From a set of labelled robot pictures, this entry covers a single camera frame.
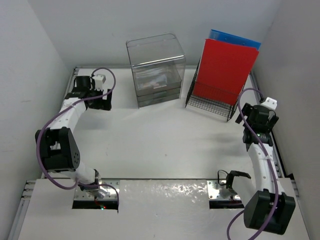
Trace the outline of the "clear plastic drawer organizer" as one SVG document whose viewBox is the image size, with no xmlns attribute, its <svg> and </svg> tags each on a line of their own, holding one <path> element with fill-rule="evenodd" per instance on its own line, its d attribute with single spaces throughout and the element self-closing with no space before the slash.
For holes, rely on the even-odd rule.
<svg viewBox="0 0 320 240">
<path fill-rule="evenodd" d="M 126 42 L 139 108 L 181 97 L 186 55 L 173 33 Z"/>
</svg>

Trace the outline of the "blue folder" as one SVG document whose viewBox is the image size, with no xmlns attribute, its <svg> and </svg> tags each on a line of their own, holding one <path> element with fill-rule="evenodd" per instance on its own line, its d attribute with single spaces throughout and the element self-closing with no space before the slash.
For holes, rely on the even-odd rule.
<svg viewBox="0 0 320 240">
<path fill-rule="evenodd" d="M 260 42 L 214 29 L 210 30 L 208 38 L 228 44 L 255 48 L 257 51 L 261 47 Z"/>
</svg>

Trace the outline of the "red folder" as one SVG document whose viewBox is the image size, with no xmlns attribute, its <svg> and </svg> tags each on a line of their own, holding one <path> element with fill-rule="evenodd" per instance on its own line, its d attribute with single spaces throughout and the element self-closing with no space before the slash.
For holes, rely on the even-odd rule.
<svg viewBox="0 0 320 240">
<path fill-rule="evenodd" d="M 206 39 L 193 95 L 233 106 L 258 54 L 255 47 Z"/>
</svg>

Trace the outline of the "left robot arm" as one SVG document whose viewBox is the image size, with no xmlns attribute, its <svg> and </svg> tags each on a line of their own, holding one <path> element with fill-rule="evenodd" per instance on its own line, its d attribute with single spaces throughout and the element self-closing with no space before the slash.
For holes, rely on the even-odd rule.
<svg viewBox="0 0 320 240">
<path fill-rule="evenodd" d="M 113 89 L 104 90 L 105 82 L 104 74 L 75 77 L 60 111 L 35 134 L 39 166 L 46 178 L 60 189 L 80 187 L 91 194 L 102 191 L 99 172 L 81 161 L 73 132 L 86 110 L 111 110 Z"/>
</svg>

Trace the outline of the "white front cover panel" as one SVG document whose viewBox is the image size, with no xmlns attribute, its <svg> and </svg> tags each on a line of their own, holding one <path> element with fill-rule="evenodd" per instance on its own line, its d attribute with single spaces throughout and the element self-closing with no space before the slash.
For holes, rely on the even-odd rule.
<svg viewBox="0 0 320 240">
<path fill-rule="evenodd" d="M 205 180 L 121 180 L 119 209 L 74 209 L 74 192 L 36 181 L 21 240 L 247 240 L 237 209 L 211 209 Z"/>
</svg>

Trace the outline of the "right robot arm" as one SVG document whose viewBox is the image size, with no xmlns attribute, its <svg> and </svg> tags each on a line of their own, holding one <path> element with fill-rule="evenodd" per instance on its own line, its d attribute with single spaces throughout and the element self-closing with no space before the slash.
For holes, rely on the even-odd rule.
<svg viewBox="0 0 320 240">
<path fill-rule="evenodd" d="M 244 206 L 246 228 L 283 235 L 294 213 L 296 202 L 279 183 L 273 159 L 270 132 L 278 116 L 277 101 L 268 97 L 259 105 L 246 103 L 236 123 L 244 124 L 242 141 L 251 159 L 254 180 L 246 172 L 232 170 L 226 177 L 226 189 L 236 193 Z"/>
</svg>

